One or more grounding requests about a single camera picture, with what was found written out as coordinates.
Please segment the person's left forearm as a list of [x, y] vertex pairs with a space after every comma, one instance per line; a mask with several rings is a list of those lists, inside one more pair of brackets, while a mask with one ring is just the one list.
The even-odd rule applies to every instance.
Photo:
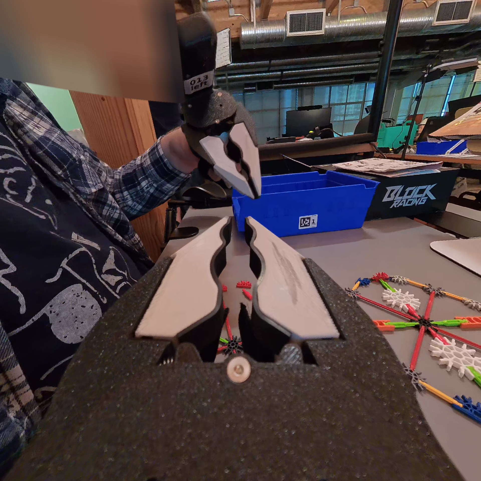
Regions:
[[189, 179], [173, 168], [160, 148], [160, 138], [141, 156], [113, 170], [105, 187], [129, 220], [160, 206]]

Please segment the brown wooden furniture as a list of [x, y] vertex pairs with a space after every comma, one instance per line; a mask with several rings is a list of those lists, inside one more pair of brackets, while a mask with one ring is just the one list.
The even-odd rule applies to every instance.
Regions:
[[[119, 168], [146, 152], [157, 140], [149, 103], [70, 91], [90, 148], [113, 168]], [[133, 221], [153, 262], [161, 255], [167, 203]]]

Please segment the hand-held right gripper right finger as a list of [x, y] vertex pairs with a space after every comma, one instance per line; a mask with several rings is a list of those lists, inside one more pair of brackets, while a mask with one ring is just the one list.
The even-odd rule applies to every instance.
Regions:
[[305, 265], [305, 258], [253, 217], [245, 218], [250, 248], [251, 326], [260, 342], [338, 339], [340, 332]]

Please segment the colourful toy wheel construction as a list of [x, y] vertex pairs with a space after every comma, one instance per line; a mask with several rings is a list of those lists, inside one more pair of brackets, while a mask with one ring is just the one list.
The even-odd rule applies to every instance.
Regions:
[[346, 294], [361, 302], [375, 306], [402, 318], [400, 321], [374, 320], [379, 331], [394, 332], [413, 328], [418, 331], [416, 344], [408, 365], [402, 364], [404, 373], [419, 393], [427, 391], [445, 401], [451, 408], [476, 424], [480, 424], [480, 402], [466, 395], [449, 396], [431, 386], [417, 370], [418, 358], [424, 338], [430, 336], [429, 351], [440, 366], [448, 372], [455, 369], [460, 378], [480, 388], [480, 344], [468, 340], [446, 328], [480, 330], [480, 316], [456, 316], [433, 320], [432, 308], [437, 298], [448, 298], [480, 313], [480, 302], [452, 294], [431, 284], [422, 284], [403, 276], [390, 276], [378, 272], [369, 278], [358, 278]]

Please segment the printed paper sheets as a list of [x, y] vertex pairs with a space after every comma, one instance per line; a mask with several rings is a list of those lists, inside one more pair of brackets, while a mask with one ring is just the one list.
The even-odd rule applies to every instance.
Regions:
[[378, 177], [406, 177], [438, 173], [441, 171], [443, 161], [416, 162], [400, 159], [369, 158], [333, 164], [334, 169], [346, 171], [351, 174], [378, 176]]

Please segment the white air vent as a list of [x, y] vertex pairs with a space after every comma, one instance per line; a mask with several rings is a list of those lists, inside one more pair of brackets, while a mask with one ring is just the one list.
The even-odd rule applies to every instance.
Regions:
[[286, 12], [286, 36], [318, 36], [325, 33], [326, 9], [291, 10]]
[[475, 1], [437, 1], [432, 26], [469, 23]]

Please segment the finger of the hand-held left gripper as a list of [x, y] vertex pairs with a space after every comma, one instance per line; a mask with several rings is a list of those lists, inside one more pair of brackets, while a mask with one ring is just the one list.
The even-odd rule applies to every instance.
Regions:
[[247, 182], [251, 198], [259, 198], [262, 190], [260, 157], [258, 147], [255, 145], [246, 125], [235, 124], [230, 133], [229, 140], [239, 149], [240, 174]]
[[247, 179], [237, 170], [236, 163], [225, 153], [224, 143], [219, 137], [206, 136], [200, 140], [200, 145], [207, 153], [215, 173], [225, 183], [231, 184], [234, 189], [255, 198], [255, 191], [249, 186]]

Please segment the black round toy connector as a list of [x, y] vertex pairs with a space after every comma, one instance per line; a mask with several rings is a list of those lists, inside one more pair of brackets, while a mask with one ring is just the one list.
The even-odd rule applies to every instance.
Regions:
[[233, 354], [242, 353], [243, 351], [244, 350], [243, 350], [242, 341], [237, 336], [233, 336], [233, 339], [230, 340], [229, 345], [226, 348], [226, 350], [224, 350], [224, 351], [218, 351], [217, 350], [217, 354], [221, 354], [221, 355], [224, 355], [224, 356], [230, 356], [230, 355], [233, 355]]

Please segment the long red toy rod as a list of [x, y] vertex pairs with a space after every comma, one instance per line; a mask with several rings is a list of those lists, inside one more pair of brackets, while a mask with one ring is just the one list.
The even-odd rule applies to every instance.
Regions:
[[232, 335], [232, 330], [231, 330], [231, 326], [230, 326], [230, 322], [229, 322], [229, 317], [228, 317], [228, 309], [226, 308], [225, 306], [225, 301], [224, 301], [224, 293], [227, 292], [227, 286], [222, 284], [222, 301], [223, 301], [223, 306], [224, 306], [224, 310], [225, 310], [225, 314], [226, 314], [226, 317], [225, 317], [225, 328], [226, 328], [226, 332], [227, 332], [227, 338], [229, 340], [232, 340], [233, 339], [233, 335]]

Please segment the white printed wall sheet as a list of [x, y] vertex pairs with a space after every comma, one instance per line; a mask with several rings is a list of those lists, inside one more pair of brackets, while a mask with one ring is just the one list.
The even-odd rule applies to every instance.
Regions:
[[217, 32], [217, 45], [215, 54], [215, 69], [218, 70], [232, 64], [231, 33], [230, 28]]

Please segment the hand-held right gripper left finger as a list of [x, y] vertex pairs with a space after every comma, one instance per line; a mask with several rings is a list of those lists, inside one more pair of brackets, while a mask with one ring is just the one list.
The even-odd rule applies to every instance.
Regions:
[[218, 340], [224, 324], [222, 284], [232, 217], [225, 216], [176, 251], [142, 317], [136, 338]]

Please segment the black computer monitor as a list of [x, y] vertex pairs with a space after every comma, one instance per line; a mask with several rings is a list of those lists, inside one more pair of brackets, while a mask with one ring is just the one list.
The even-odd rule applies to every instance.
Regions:
[[288, 137], [302, 137], [308, 135], [316, 128], [331, 128], [331, 107], [290, 110], [286, 112], [285, 135]]

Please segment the teal machine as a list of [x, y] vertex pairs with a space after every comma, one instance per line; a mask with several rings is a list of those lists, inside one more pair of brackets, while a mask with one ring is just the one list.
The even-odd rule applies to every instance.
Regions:
[[377, 138], [377, 147], [397, 149], [402, 147], [406, 141], [406, 136], [409, 132], [411, 120], [405, 121], [402, 124], [391, 125], [391, 122], [384, 122], [382, 119]]

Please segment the blue plastic bin with tag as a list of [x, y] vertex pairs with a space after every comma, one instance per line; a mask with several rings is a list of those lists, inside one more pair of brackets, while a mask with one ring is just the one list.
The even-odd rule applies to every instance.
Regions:
[[278, 237], [363, 226], [378, 182], [337, 171], [262, 177], [261, 197], [232, 191], [238, 231], [253, 217]]

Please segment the small blue storage bin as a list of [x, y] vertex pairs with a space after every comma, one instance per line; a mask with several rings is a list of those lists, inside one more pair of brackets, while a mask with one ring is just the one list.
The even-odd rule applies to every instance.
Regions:
[[424, 141], [416, 145], [416, 153], [420, 155], [454, 155], [466, 150], [466, 140]]

